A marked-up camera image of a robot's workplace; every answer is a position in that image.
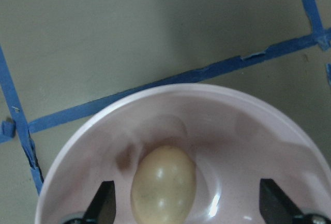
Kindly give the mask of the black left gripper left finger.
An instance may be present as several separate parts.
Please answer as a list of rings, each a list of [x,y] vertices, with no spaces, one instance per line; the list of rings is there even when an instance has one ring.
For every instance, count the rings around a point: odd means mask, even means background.
[[[81,217],[66,217],[62,223],[114,223],[115,221],[115,183],[101,183],[87,210]]]

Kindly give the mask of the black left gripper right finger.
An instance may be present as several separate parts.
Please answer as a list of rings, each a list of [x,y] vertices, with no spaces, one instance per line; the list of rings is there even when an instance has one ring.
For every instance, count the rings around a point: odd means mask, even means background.
[[[260,179],[259,211],[266,224],[330,223],[324,215],[305,214],[271,178]]]

